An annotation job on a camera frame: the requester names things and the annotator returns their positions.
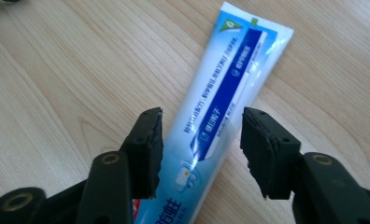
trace toothpaste tube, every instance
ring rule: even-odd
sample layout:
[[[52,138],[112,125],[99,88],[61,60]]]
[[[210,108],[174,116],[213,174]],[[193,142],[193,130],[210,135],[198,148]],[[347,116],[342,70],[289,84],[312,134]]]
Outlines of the toothpaste tube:
[[[193,222],[250,106],[293,30],[223,3],[206,53],[164,140],[154,200],[135,223]]]

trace blue label stripe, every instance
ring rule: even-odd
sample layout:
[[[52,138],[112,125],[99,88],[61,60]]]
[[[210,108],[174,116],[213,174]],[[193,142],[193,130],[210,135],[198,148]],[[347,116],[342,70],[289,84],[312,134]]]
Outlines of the blue label stripe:
[[[193,156],[198,161],[206,158],[206,154],[221,126],[221,122],[225,117],[229,104],[232,102],[241,78],[244,76],[249,59],[258,44],[261,34],[262,31],[248,30],[191,142]]]

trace wooden table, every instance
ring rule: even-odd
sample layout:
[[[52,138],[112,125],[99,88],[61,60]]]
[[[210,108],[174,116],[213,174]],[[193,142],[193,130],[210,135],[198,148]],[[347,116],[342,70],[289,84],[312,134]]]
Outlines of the wooden table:
[[[222,1],[23,0],[0,6],[0,195],[51,196],[117,149],[143,110],[164,133]],[[370,1],[232,1],[295,33],[253,106],[370,189]],[[196,223],[293,223],[230,149]]]

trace toothpaste tube crimped end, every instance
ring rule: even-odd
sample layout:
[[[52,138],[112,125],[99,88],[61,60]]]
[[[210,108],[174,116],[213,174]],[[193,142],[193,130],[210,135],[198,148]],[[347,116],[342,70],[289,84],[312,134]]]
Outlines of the toothpaste tube crimped end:
[[[193,222],[250,106],[293,30],[224,3],[205,55],[166,138],[154,200],[135,223]]]

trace wood grain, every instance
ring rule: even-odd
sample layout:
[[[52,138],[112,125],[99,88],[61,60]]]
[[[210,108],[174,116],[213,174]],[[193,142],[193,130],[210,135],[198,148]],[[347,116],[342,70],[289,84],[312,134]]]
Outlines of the wood grain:
[[[138,114],[173,121],[222,1],[24,0],[0,6],[0,195],[48,196],[118,148]],[[231,1],[295,33],[253,106],[370,189],[370,1]],[[293,223],[236,138],[196,223]]]

